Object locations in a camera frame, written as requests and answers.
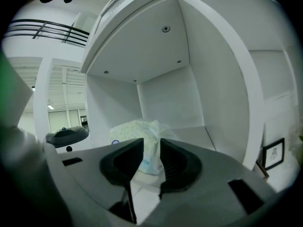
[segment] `picture frame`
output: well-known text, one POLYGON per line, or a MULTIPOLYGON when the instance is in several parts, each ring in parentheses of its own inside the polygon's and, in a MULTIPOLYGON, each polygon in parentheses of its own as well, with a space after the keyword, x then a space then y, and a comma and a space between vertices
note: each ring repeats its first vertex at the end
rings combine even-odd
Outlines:
POLYGON ((256 161, 252 171, 255 172, 259 177, 261 177, 265 181, 267 181, 267 179, 269 178, 267 171, 258 161, 256 161))
POLYGON ((285 139, 271 143, 263 147, 262 166, 266 171, 274 168, 284 161, 285 139))

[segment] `black metal railing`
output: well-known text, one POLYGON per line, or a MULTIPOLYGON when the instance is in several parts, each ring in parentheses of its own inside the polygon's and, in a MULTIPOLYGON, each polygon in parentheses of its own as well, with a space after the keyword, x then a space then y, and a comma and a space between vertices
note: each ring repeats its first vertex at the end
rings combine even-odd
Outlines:
POLYGON ((72 26, 58 24, 51 21, 39 19, 17 19, 13 20, 4 38, 12 36, 32 36, 33 39, 46 37, 62 40, 63 43, 78 44, 85 46, 89 33, 72 26))

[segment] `plastic package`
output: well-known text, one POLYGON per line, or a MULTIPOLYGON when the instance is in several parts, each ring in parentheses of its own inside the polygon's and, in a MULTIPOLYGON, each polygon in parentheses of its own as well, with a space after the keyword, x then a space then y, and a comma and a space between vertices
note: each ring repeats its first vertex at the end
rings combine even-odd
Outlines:
POLYGON ((134 120, 112 128, 109 133, 111 144, 144 138, 143 160, 138 170, 152 175, 159 175, 163 170, 160 160, 160 138, 166 136, 169 136, 170 139, 174 138, 172 131, 160 126, 157 120, 152 122, 134 120))

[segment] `black lid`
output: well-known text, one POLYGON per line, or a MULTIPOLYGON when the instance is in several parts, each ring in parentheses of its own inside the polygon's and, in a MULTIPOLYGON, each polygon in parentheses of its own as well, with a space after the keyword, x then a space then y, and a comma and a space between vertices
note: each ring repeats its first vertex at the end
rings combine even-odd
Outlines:
POLYGON ((89 135, 89 131, 83 127, 62 128, 56 133, 48 133, 46 142, 54 145, 56 148, 75 144, 84 140, 89 135))

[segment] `black opening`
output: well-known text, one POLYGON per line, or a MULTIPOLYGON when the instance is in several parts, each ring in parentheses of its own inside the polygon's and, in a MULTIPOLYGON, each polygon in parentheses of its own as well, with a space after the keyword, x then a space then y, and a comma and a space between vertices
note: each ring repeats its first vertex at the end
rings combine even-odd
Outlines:
POLYGON ((164 165, 166 178, 166 181, 161 184, 160 197, 166 192, 185 191, 201 174, 200 159, 166 139, 161 139, 160 145, 160 159, 164 165))
POLYGON ((64 160, 64 161, 62 161, 62 163, 65 166, 69 166, 69 165, 76 164, 76 163, 81 162, 81 161, 83 161, 81 158, 76 157, 76 158, 64 160))
POLYGON ((120 202, 113 205, 109 211, 132 223, 137 223, 134 212, 130 181, 143 160, 144 141, 138 139, 120 148, 100 161, 100 171, 113 185, 123 186, 124 195, 120 202))
POLYGON ((233 180, 228 183, 236 194, 238 200, 244 207, 247 214, 251 214, 260 208, 264 202, 247 186, 242 180, 233 180))

